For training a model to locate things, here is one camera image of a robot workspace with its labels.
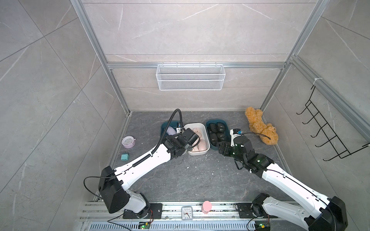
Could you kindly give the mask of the purple mouse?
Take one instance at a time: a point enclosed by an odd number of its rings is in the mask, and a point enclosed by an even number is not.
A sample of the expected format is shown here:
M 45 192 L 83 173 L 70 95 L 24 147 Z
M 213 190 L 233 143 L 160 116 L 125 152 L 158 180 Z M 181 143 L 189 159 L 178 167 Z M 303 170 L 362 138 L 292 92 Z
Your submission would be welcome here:
M 177 131 L 176 131 L 173 127 L 169 126 L 169 127 L 167 128 L 167 130 L 166 130 L 166 133 L 167 133 L 168 135 L 176 135 L 176 134 L 177 134 Z

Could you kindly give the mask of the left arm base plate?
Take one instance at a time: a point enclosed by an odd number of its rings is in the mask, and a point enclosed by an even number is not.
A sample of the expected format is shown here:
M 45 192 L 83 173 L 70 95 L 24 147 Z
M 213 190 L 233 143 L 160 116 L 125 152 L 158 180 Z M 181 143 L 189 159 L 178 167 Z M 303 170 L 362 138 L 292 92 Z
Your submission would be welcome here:
M 125 210 L 124 214 L 122 215 L 123 219 L 160 219 L 162 216 L 162 203 L 151 203 L 144 207 L 142 211 L 139 213 L 134 213 L 130 210 Z

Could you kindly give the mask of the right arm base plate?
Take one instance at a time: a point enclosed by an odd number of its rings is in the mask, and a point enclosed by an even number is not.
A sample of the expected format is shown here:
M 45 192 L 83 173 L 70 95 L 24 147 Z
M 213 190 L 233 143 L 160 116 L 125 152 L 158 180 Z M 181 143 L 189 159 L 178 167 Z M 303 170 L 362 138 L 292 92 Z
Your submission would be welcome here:
M 236 203 L 234 205 L 240 218 L 277 218 L 276 216 L 268 215 L 261 205 L 253 203 Z

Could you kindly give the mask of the black mouse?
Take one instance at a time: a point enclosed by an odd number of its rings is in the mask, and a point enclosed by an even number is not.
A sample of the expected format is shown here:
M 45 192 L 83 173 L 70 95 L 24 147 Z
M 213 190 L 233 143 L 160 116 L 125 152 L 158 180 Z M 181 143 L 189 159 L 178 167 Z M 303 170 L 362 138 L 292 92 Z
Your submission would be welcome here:
M 227 136 L 224 133 L 218 132 L 216 133 L 218 141 L 227 141 Z
M 217 125 L 216 124 L 214 124 L 214 123 L 210 123 L 209 124 L 209 131 L 211 132 L 211 133 L 218 133 L 219 131 L 218 131 L 218 128 L 217 128 Z
M 216 128 L 217 128 L 218 132 L 221 132 L 221 133 L 224 133 L 225 130 L 226 130 L 226 126 L 222 122 L 217 122 L 216 123 Z
M 218 143 L 218 136 L 216 133 L 210 133 L 209 134 L 210 143 L 213 146 L 217 146 Z

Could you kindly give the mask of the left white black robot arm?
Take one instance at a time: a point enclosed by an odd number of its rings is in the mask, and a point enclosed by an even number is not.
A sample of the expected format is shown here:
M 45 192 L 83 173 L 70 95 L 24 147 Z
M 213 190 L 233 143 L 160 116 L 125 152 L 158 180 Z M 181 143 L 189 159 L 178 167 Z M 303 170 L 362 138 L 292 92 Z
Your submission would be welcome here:
M 122 209 L 142 218 L 150 210 L 150 203 L 142 193 L 130 190 L 142 176 L 157 166 L 180 157 L 193 146 L 198 145 L 200 137 L 192 129 L 176 135 L 167 135 L 150 151 L 134 161 L 113 169 L 110 166 L 101 172 L 98 191 L 110 214 Z

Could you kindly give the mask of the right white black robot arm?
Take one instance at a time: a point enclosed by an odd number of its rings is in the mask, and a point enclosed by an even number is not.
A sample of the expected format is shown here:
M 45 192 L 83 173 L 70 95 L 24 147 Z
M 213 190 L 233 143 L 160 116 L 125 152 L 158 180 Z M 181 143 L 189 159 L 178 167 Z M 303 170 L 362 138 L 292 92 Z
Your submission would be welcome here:
M 230 131 L 231 141 L 217 144 L 225 157 L 241 164 L 259 178 L 278 187 L 297 205 L 279 201 L 266 193 L 259 194 L 251 204 L 252 214 L 258 218 L 276 216 L 307 231 L 344 231 L 348 227 L 346 205 L 343 200 L 319 193 L 303 184 L 264 154 L 256 153 L 251 141 L 240 129 Z

